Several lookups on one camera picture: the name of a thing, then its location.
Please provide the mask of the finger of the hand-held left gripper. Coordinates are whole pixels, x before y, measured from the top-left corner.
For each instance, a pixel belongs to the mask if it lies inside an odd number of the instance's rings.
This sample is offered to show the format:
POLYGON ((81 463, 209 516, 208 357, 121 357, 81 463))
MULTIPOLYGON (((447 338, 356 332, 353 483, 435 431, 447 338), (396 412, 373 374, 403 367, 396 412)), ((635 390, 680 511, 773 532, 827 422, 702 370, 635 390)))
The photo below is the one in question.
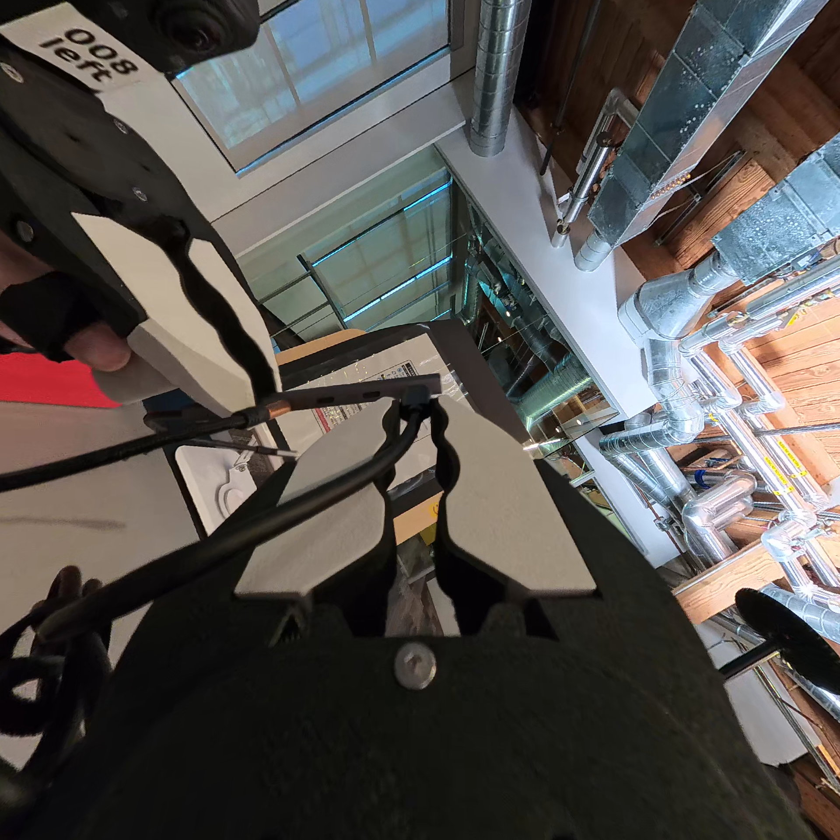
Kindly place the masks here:
POLYGON ((258 404, 246 373, 225 351, 196 301, 194 274, 177 268, 162 247, 117 222, 73 213, 73 218, 139 302, 144 318, 128 336, 136 356, 120 374, 100 383, 109 396, 148 396, 173 386, 216 415, 258 404))
POLYGON ((281 389, 270 333, 250 293, 211 241, 192 238, 189 268, 196 301, 260 403, 281 389))

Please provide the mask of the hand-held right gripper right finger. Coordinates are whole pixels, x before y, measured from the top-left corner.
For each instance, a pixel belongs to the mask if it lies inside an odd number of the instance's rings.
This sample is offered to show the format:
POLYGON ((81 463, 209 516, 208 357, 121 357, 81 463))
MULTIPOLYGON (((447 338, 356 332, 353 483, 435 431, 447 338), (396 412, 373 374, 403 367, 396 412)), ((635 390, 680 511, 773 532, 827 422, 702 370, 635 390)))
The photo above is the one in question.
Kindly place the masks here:
POLYGON ((523 445, 447 395, 435 401, 430 423, 446 549, 528 595, 594 593, 592 574, 523 445))

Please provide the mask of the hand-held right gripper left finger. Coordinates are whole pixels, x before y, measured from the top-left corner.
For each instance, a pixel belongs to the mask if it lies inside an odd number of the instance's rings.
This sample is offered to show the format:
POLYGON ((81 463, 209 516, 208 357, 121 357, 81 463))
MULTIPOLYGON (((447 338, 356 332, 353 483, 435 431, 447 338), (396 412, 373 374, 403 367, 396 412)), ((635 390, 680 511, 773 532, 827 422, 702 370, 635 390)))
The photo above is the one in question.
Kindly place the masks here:
MULTIPOLYGON (((283 490, 285 502, 352 470, 395 442, 403 423, 398 402, 368 403, 316 440, 283 490)), ((239 598, 309 595, 388 540, 388 490, 396 469, 295 528, 255 548, 234 589, 239 598)))

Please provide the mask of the person's left hand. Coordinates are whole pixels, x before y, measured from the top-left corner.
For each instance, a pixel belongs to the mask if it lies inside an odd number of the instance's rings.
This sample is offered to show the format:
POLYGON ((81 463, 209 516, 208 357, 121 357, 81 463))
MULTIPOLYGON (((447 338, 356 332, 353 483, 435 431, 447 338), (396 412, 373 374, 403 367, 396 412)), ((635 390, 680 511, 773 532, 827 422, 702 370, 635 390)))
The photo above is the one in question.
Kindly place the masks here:
MULTIPOLYGON (((51 266, 43 260, 1 233, 1 292, 32 282, 51 270, 51 266)), ((103 372, 119 371, 132 358, 127 341, 101 321, 93 322, 69 336, 64 351, 74 360, 103 372)))

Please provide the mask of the white moulded packaging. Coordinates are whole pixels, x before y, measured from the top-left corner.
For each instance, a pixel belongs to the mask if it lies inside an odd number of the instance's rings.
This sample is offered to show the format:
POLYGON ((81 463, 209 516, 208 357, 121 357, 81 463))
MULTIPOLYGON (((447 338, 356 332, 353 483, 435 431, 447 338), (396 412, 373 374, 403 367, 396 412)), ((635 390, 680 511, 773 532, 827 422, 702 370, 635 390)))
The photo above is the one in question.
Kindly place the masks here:
POLYGON ((203 533, 213 533, 294 454, 258 445, 196 440, 175 449, 174 461, 203 533))

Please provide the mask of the red board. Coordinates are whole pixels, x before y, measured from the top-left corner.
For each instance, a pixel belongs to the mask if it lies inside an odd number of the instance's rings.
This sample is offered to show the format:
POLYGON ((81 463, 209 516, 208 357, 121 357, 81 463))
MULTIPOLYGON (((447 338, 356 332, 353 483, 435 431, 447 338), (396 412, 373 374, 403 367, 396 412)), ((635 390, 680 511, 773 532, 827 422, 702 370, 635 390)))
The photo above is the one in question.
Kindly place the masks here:
POLYGON ((121 405, 104 395, 83 363, 57 363, 30 353, 2 354, 1 402, 92 408, 121 405))

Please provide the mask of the glass partition window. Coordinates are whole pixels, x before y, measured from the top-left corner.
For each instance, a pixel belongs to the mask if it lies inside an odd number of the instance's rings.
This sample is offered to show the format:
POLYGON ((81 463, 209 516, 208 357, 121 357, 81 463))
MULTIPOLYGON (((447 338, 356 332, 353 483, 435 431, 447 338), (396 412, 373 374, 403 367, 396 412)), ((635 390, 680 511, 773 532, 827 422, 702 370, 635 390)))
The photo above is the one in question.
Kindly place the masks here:
POLYGON ((173 87, 235 172, 370 100, 449 45, 446 1, 260 2, 255 43, 173 87))
POLYGON ((458 242, 455 209, 452 176, 440 167, 303 250, 314 273, 303 290, 316 300, 295 332, 313 340, 437 315, 458 242))

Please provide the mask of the wooden beam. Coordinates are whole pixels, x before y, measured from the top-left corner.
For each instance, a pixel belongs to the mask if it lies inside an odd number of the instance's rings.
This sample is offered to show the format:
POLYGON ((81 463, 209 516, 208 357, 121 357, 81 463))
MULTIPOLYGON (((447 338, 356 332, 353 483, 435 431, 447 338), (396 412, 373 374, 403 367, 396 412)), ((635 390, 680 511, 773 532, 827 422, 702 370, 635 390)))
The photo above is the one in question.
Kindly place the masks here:
POLYGON ((758 590, 782 579, 781 566, 762 543, 756 541, 703 574, 678 585, 672 594, 689 620, 699 625, 733 606, 739 590, 758 590))

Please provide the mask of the insulated silver pipes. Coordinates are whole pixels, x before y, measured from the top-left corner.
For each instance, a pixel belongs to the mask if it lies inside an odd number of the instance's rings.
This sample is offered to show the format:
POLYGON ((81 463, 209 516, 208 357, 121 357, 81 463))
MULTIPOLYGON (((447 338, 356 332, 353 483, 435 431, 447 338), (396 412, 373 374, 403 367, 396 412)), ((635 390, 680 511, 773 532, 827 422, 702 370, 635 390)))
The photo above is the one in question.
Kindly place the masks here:
POLYGON ((821 515, 831 499, 772 429, 769 415, 785 407, 782 393, 747 349, 781 329, 801 308, 838 288, 838 256, 786 279, 751 301, 698 326, 707 304, 737 279, 714 252, 693 269, 646 281, 618 317, 642 351, 647 383, 659 407, 604 436, 601 454, 639 489, 678 518, 687 549, 702 571, 736 552, 726 529, 753 509, 763 489, 781 511, 760 542, 781 566, 792 593, 825 598, 838 609, 838 568, 824 550, 821 515), (693 490, 668 448, 688 445, 717 426, 745 458, 709 489, 693 490))

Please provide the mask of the black floor lamp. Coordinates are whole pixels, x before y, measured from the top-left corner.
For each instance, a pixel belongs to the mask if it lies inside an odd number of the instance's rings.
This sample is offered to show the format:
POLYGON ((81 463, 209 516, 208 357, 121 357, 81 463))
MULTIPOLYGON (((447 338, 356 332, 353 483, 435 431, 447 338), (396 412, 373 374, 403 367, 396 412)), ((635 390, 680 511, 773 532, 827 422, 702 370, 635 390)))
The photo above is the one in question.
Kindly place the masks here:
POLYGON ((747 627, 762 642, 721 666, 719 675, 730 681, 773 656, 781 656, 797 674, 814 686, 838 694, 839 657, 827 641, 798 615, 770 596, 742 588, 734 596, 747 627))

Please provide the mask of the silver metal tube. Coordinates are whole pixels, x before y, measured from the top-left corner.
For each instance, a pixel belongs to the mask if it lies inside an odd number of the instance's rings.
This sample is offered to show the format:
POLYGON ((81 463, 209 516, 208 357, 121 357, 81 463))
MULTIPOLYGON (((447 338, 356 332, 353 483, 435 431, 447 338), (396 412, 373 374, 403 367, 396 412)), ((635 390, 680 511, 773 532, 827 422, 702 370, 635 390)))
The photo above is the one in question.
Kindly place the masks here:
POLYGON ((581 214, 609 153, 615 148, 611 126, 625 97, 617 87, 610 90, 598 119, 587 140, 577 166, 577 178, 569 192, 559 199, 559 216, 551 237, 551 246, 562 247, 567 241, 572 223, 581 214))

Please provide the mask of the round silver air duct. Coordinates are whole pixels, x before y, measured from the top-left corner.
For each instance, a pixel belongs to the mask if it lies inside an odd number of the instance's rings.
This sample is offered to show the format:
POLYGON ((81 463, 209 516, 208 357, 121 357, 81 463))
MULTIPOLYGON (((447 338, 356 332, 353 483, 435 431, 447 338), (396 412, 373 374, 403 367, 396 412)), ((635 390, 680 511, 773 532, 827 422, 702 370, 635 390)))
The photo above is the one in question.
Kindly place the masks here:
POLYGON ((800 617, 825 640, 839 644, 839 611, 830 608, 825 598, 815 601, 810 596, 792 593, 776 584, 765 585, 761 592, 800 617))

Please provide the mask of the ribbed silver round duct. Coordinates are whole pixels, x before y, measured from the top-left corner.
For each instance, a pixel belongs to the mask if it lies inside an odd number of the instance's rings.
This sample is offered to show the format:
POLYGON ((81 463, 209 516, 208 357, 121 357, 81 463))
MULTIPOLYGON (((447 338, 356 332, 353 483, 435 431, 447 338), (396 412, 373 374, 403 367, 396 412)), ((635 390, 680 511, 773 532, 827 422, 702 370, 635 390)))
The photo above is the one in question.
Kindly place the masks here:
POLYGON ((505 146, 531 5, 531 1, 480 4, 468 142, 482 158, 498 155, 505 146))

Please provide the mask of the rectangular silver air duct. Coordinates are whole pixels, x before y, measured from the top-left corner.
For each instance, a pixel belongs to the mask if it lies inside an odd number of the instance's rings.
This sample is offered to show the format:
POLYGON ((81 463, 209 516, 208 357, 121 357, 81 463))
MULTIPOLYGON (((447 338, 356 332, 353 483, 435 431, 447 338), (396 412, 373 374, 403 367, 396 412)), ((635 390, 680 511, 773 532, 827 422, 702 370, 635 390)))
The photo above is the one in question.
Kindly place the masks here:
POLYGON ((703 1, 674 47, 588 214, 609 253, 643 233, 811 26, 826 1, 703 1))

